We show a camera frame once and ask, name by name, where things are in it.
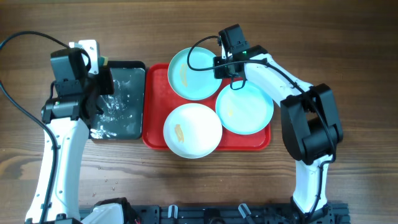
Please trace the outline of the light blue plate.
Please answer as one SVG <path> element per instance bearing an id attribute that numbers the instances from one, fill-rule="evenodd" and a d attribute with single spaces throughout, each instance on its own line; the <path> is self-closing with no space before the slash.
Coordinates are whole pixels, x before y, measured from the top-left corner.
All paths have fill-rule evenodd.
<path id="1" fill-rule="evenodd" d="M 258 133 L 270 123 L 274 114 L 274 102 L 257 85 L 240 80 L 220 91 L 215 111 L 228 131 L 250 135 Z"/>
<path id="2" fill-rule="evenodd" d="M 209 98 L 221 86 L 213 70 L 194 71 L 187 64 L 190 48 L 177 53 L 169 63 L 167 76 L 170 86 L 178 96 L 187 100 L 199 101 Z M 213 66 L 215 54 L 208 49 L 195 47 L 190 54 L 190 65 L 195 68 Z"/>

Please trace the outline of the light blue plate top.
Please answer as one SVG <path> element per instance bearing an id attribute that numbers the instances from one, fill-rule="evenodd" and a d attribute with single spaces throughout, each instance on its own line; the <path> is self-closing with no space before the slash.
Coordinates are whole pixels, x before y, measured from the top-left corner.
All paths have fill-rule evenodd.
<path id="1" fill-rule="evenodd" d="M 177 53 L 169 63 L 167 76 L 170 86 L 178 96 L 187 100 L 199 101 L 209 98 L 221 86 L 213 70 L 194 71 L 187 64 L 190 48 Z M 190 54 L 190 65 L 195 68 L 213 66 L 215 54 L 208 49 L 195 47 Z"/>

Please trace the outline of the white plate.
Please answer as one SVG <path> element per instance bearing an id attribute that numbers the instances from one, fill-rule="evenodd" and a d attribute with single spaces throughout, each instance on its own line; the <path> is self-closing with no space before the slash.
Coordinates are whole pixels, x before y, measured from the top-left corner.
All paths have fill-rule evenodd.
<path id="1" fill-rule="evenodd" d="M 198 103 L 175 108 L 163 127 L 166 145 L 173 153 L 186 159 L 198 159 L 212 153 L 220 144 L 222 134 L 218 115 Z"/>

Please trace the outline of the green yellow scrub sponge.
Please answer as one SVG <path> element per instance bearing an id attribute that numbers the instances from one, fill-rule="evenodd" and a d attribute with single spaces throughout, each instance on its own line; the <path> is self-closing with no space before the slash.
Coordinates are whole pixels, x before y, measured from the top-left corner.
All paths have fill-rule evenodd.
<path id="1" fill-rule="evenodd" d="M 98 65 L 100 67 L 107 67 L 108 66 L 108 58 L 105 56 L 101 56 L 98 60 Z"/>

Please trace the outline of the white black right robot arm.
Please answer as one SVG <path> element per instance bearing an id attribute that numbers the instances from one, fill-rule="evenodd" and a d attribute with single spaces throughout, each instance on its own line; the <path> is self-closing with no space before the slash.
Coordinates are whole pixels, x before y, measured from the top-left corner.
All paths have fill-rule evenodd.
<path id="1" fill-rule="evenodd" d="M 216 78 L 241 77 L 280 107 L 282 139 L 296 163 L 292 205 L 305 223 L 326 215 L 326 177 L 336 160 L 343 129 L 335 97 L 326 84 L 312 85 L 278 65 L 257 45 L 213 59 Z"/>

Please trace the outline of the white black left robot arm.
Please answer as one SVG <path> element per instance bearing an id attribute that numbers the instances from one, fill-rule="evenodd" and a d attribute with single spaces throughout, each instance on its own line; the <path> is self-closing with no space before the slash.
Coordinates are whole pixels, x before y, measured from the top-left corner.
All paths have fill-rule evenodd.
<path id="1" fill-rule="evenodd" d="M 105 109 L 104 96 L 114 96 L 114 75 L 110 68 L 97 74 L 57 73 L 53 89 L 42 108 L 45 148 L 39 182 L 26 223 L 79 220 L 79 179 L 85 144 L 96 117 Z"/>

